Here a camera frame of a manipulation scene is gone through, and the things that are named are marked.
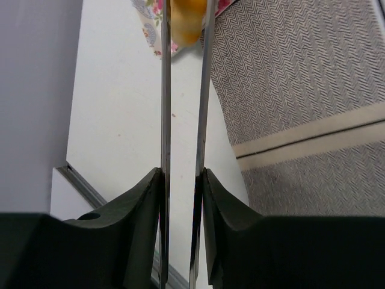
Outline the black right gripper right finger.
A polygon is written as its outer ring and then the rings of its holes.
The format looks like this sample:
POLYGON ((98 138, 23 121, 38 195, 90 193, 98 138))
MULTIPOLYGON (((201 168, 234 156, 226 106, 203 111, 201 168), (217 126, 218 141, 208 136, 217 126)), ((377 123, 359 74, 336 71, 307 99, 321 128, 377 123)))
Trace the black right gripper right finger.
POLYGON ((383 288, 382 217, 262 216, 203 172, 214 288, 383 288))

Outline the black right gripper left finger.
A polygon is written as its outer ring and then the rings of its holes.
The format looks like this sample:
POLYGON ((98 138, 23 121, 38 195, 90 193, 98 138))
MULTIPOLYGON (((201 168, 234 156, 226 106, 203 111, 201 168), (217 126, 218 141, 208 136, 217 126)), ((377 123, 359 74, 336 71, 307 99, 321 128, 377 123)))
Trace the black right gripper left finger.
POLYGON ((162 173, 78 219, 1 214, 2 288, 149 288, 162 173))

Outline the metal tongs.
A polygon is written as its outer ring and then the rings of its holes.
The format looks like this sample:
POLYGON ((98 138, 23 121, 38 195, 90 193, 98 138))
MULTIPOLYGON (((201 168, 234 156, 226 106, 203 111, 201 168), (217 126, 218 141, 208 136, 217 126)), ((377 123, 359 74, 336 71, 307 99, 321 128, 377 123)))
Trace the metal tongs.
MULTIPOLYGON (((200 228, 203 202, 203 171, 205 168, 206 131, 208 123, 208 101, 211 77, 212 45, 214 39, 216 2, 208 1, 205 17, 205 41, 202 61, 202 77, 197 129, 196 169, 194 204, 192 217, 191 255, 189 262, 189 288, 197 287, 199 275, 200 228)), ((160 205, 160 287, 165 288, 169 265, 169 224, 170 224, 170 164, 171 164, 171 7, 170 1, 163 2, 161 27, 162 70, 161 70, 161 169, 164 177, 163 201, 160 205)))

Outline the yellow glazed bread bun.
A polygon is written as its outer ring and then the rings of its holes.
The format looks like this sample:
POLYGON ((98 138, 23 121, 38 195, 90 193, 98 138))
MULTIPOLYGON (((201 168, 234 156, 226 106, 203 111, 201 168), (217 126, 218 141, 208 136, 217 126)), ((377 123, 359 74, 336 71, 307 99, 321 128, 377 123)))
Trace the yellow glazed bread bun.
POLYGON ((178 47, 189 47, 198 41, 206 8, 206 0, 170 1, 171 39, 178 47))

